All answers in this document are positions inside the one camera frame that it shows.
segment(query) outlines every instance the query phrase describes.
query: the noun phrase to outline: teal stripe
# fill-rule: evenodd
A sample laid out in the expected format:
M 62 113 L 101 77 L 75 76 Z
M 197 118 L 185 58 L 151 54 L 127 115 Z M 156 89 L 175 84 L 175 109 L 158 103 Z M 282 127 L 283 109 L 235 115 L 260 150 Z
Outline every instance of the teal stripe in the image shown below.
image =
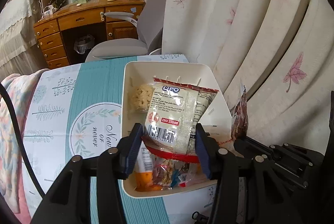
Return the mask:
M 115 102 L 121 104 L 124 68 L 131 61 L 137 61 L 137 58 L 122 57 L 81 65 L 68 113 L 65 143 L 66 162 L 73 156 L 70 152 L 68 138 L 74 119 L 82 110 L 95 103 Z M 134 199 L 125 194 L 121 185 L 120 190 L 128 224 L 169 224 L 163 198 Z M 98 222 L 96 178 L 92 178 L 91 223 L 98 224 Z

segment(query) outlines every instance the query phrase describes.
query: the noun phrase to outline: chair seat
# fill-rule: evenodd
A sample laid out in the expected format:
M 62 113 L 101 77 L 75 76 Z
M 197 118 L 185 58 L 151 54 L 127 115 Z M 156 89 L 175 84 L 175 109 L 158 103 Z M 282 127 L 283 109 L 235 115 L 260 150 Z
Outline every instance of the chair seat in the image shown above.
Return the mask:
M 146 43 L 134 38 L 120 38 L 97 44 L 88 54 L 86 62 L 123 56 L 146 55 Z

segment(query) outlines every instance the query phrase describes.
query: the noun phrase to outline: red round stamp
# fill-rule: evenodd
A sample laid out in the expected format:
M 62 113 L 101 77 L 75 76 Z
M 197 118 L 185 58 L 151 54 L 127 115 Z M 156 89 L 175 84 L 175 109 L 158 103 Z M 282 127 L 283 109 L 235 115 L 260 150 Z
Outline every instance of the red round stamp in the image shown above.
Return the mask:
M 151 112 L 149 115 L 148 115 L 148 121 L 149 122 L 157 122 L 159 120 L 159 115 L 158 114 L 154 114 L 154 112 Z

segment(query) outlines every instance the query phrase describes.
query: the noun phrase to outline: chair backrest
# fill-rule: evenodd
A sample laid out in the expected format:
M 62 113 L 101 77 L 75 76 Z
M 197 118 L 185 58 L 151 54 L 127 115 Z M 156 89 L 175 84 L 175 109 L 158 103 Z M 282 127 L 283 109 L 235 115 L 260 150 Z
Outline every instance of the chair backrest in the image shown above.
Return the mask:
M 147 0 L 137 22 L 139 39 L 146 43 L 148 52 L 161 48 L 166 0 Z

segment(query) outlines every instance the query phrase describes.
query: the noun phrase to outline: black cable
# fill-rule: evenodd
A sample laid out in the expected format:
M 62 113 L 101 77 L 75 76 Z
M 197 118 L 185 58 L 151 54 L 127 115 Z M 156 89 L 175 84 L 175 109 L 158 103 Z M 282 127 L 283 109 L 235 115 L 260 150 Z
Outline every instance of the black cable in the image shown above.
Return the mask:
M 20 149 L 24 164 L 25 164 L 25 166 L 28 170 L 30 178 L 31 178 L 32 182 L 34 183 L 38 193 L 41 195 L 42 198 L 44 198 L 45 193 L 43 192 L 43 189 L 42 189 L 41 185 L 39 184 L 39 182 L 38 182 L 38 180 L 37 180 L 37 178 L 34 174 L 34 171 L 32 170 L 31 164 L 30 164 L 28 156 L 27 156 L 27 152 L 25 151 L 25 148 L 24 148 L 24 145 L 23 145 L 23 140 L 22 140 L 21 133 L 20 133 L 20 127 L 19 127 L 19 124 L 17 122 L 17 118 L 16 118 L 13 103 L 12 103 L 7 91 L 2 86 L 1 83 L 0 83 L 0 95 L 2 96 L 2 98 L 4 99 L 4 101 L 7 105 L 9 115 L 10 115 L 10 118 L 12 120 L 12 124 L 13 124 L 13 128 L 14 128 L 16 141 L 17 141 L 17 144 L 19 145 L 19 149 Z

